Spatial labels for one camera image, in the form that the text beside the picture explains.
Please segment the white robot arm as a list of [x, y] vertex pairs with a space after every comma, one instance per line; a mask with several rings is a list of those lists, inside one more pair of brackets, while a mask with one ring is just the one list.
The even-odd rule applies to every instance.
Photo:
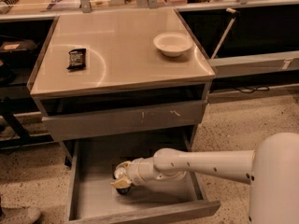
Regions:
[[186, 152], [162, 148], [120, 163], [115, 189], [180, 180], [188, 172], [250, 185], [249, 224], [299, 224], [299, 134], [276, 133], [254, 150]]

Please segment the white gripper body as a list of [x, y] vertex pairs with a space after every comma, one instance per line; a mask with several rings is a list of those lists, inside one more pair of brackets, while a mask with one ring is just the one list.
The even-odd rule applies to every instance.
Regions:
[[135, 186], [143, 186], [150, 181], [179, 181], [185, 175], [185, 172], [158, 170], [154, 166], [153, 158], [130, 161], [126, 168], [126, 176]]

